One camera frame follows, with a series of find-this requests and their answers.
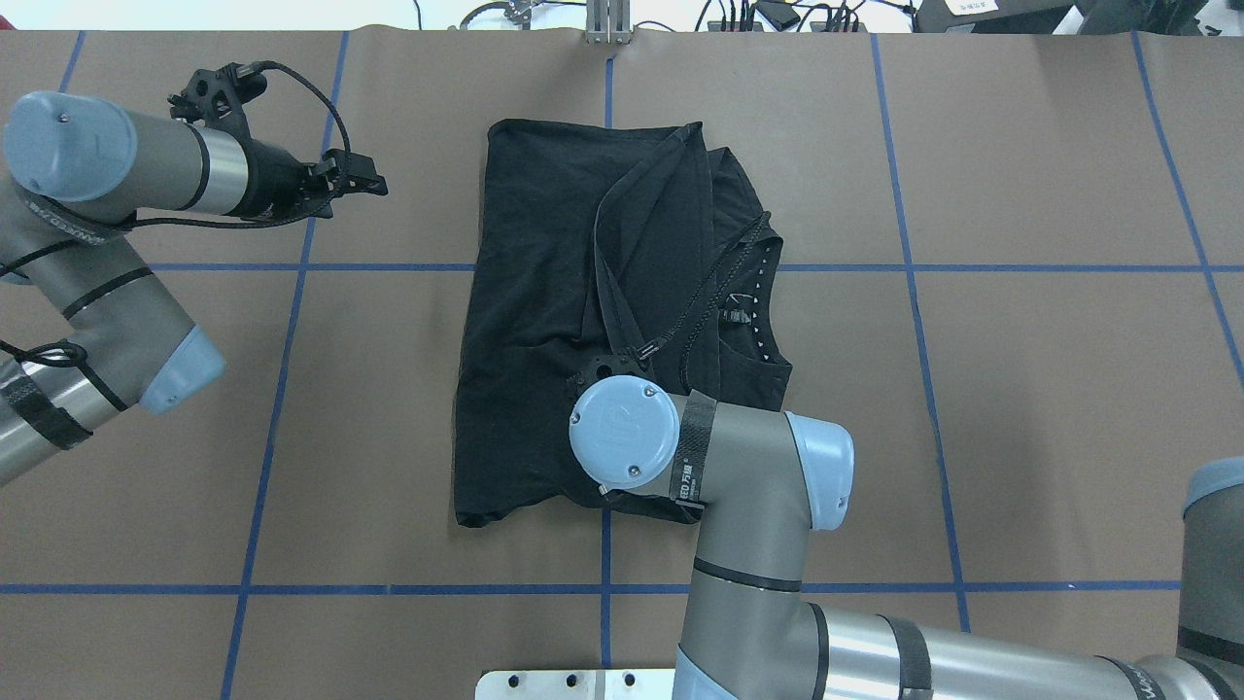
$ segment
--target light blue joint cap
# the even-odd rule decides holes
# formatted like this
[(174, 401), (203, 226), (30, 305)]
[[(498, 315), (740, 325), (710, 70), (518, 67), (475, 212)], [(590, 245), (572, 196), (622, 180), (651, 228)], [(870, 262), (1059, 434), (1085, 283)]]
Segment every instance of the light blue joint cap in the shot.
[(674, 694), (672, 700), (739, 700), (729, 690), (718, 685), (715, 680), (700, 670), (683, 648), (678, 648), (678, 659), (674, 661)]
[(1205, 496), (1240, 485), (1244, 485), (1244, 458), (1209, 463), (1192, 475), (1192, 481), (1188, 482), (1188, 501), (1183, 505), (1183, 515), (1187, 516), (1188, 509)]
[(203, 328), (194, 326), (169, 356), (138, 404), (157, 417), (177, 407), (225, 372), (225, 359)]
[(812, 510), (812, 530), (837, 530), (847, 516), (855, 480), (855, 443), (840, 425), (796, 417), (786, 412), (790, 433), (799, 448)]
[(26, 189), (86, 201), (126, 179), (138, 155), (138, 134), (129, 114), (107, 99), (39, 91), (14, 104), (4, 154)]
[(678, 409), (656, 384), (611, 377), (587, 389), (570, 417), (570, 448), (587, 476), (638, 489), (664, 471), (678, 446)]

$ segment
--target gray robot arm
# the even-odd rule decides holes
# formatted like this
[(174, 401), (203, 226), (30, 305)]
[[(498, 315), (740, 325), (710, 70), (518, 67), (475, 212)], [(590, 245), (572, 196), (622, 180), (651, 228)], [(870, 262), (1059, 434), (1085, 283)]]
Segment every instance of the gray robot arm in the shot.
[(704, 507), (675, 700), (1235, 700), (1244, 693), (1237, 656), (1244, 459), (1207, 466), (1193, 482), (1179, 658), (1132, 664), (800, 601), (807, 533), (836, 528), (850, 496), (853, 450), (838, 426), (667, 397), (631, 377), (590, 388), (570, 423), (575, 455), (602, 490)]
[(0, 366), (0, 486), (129, 407), (162, 414), (224, 371), (204, 331), (126, 241), (134, 225), (165, 220), (136, 223), (137, 209), (223, 214), (250, 223), (177, 221), (262, 228), (331, 216), (328, 201), (345, 193), (387, 193), (371, 158), (348, 150), (343, 127), (346, 149), (318, 163), (250, 137), (241, 104), (266, 87), (265, 66), (287, 71), (261, 62), (195, 72), (169, 98), (173, 119), (56, 92), (14, 107), (0, 271), (37, 285), (73, 333), (34, 352), (7, 348), (15, 358)]

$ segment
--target white mounting plate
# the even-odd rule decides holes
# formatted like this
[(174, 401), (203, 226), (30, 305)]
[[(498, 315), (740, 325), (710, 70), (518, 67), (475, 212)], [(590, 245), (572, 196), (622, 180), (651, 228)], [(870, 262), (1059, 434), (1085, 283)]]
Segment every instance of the white mounting plate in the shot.
[(489, 671), (475, 684), (475, 700), (669, 700), (673, 693), (674, 669)]

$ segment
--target white label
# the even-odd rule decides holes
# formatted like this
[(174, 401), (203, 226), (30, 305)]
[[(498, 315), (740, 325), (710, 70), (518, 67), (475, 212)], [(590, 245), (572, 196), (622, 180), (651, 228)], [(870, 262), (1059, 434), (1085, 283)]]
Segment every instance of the white label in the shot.
[(945, 6), (950, 9), (952, 15), (958, 16), (998, 11), (995, 0), (945, 0)]

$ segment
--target robotic arm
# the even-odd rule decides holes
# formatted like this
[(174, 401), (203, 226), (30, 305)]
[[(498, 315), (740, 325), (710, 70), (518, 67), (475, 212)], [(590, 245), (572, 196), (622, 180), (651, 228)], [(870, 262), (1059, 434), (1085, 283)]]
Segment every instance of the robotic arm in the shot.
[(675, 700), (1244, 696), (1244, 459), (1207, 465), (1189, 490), (1178, 658), (1133, 664), (801, 602), (807, 533), (841, 525), (851, 492), (853, 448), (836, 425), (634, 377), (592, 385), (570, 424), (602, 490), (704, 509)]
[[(304, 163), (251, 138), (243, 104), (264, 92), (266, 70), (290, 73), (328, 106), (342, 149)], [(0, 367), (0, 486), (129, 407), (163, 414), (224, 371), (215, 346), (126, 233), (156, 223), (275, 226), (331, 216), (331, 200), (348, 193), (388, 193), (372, 159), (350, 150), (327, 97), (280, 63), (197, 71), (169, 102), (173, 119), (57, 92), (30, 93), (12, 109), (4, 134), (12, 178), (0, 183), (0, 272), (37, 285), (73, 333), (32, 349), (4, 343), (14, 359)], [(245, 223), (139, 220), (138, 208)]]

